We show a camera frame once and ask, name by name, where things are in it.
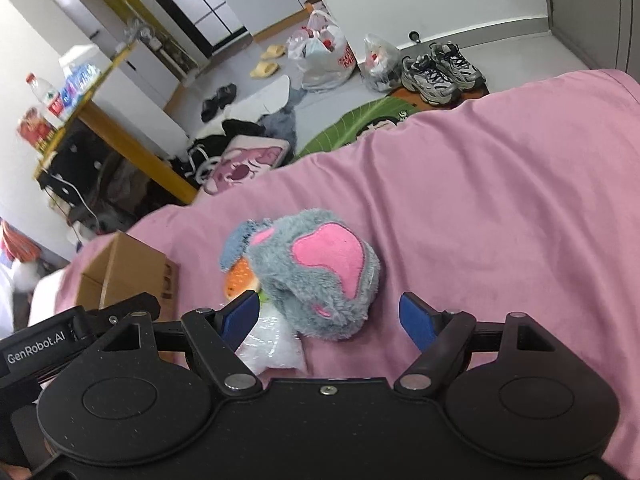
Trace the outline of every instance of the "bottle with red cap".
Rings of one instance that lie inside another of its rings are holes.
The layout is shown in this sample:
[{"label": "bottle with red cap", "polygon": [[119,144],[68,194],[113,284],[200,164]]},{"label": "bottle with red cap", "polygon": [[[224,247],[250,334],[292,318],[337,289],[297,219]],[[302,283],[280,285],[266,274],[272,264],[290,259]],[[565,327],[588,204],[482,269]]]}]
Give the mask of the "bottle with red cap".
[{"label": "bottle with red cap", "polygon": [[65,105],[62,102],[62,97],[60,97],[60,92],[49,81],[33,74],[27,76],[27,83],[38,101],[44,104],[47,111],[62,122],[61,115],[63,115]]}]

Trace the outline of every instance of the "wooden table leg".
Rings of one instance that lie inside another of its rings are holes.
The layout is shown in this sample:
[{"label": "wooden table leg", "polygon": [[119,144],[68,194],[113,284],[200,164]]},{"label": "wooden table leg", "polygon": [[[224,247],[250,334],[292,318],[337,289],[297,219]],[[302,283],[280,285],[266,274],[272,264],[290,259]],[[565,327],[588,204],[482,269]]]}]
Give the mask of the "wooden table leg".
[{"label": "wooden table leg", "polygon": [[193,186],[131,137],[93,101],[82,108],[78,118],[104,142],[178,200],[185,204],[193,202],[198,193]]}]

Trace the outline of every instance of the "bed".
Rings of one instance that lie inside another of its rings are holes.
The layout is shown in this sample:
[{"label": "bed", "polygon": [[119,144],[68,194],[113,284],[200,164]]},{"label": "bed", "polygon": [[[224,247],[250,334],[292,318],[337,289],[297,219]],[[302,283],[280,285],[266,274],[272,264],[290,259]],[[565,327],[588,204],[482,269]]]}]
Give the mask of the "bed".
[{"label": "bed", "polygon": [[[528,312],[615,389],[620,423],[604,458],[640,478],[640,86],[616,71],[565,74],[422,112],[333,153],[188,207],[168,206],[130,234],[181,267],[177,316],[219,308],[218,257],[242,221],[333,210],[383,263],[363,330],[306,338],[312,377],[395,380],[418,355],[398,321],[412,290],[479,320]],[[72,306],[68,267],[56,310]],[[273,374],[285,375],[287,371]]]}]

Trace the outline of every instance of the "pink patch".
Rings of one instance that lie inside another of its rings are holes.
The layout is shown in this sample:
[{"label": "pink patch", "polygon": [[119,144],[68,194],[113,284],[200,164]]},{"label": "pink patch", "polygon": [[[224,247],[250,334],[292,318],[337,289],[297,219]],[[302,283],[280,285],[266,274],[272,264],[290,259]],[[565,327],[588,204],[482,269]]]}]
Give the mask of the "pink patch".
[{"label": "pink patch", "polygon": [[255,235],[251,237],[249,240],[249,245],[257,245],[265,241],[276,231],[275,227],[269,227],[264,231],[257,232]]},{"label": "pink patch", "polygon": [[314,305],[312,309],[315,310],[322,317],[331,317],[331,313],[327,309],[322,308],[320,305]]},{"label": "pink patch", "polygon": [[364,250],[356,235],[347,228],[324,224],[314,233],[296,240],[291,253],[302,266],[323,267],[337,274],[344,295],[350,300],[356,297],[364,268]]}]

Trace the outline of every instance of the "gray sneaker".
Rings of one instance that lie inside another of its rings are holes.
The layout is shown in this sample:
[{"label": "gray sneaker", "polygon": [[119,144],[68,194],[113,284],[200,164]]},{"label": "gray sneaker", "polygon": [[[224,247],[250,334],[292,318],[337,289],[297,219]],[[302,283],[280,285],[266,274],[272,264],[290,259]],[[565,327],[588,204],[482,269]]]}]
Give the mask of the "gray sneaker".
[{"label": "gray sneaker", "polygon": [[431,59],[461,90],[473,90],[484,84],[482,72],[465,59],[456,44],[434,42],[429,48]]},{"label": "gray sneaker", "polygon": [[409,92],[420,92],[422,100],[430,105],[442,106],[456,102],[462,92],[429,56],[402,60],[402,85]]}]

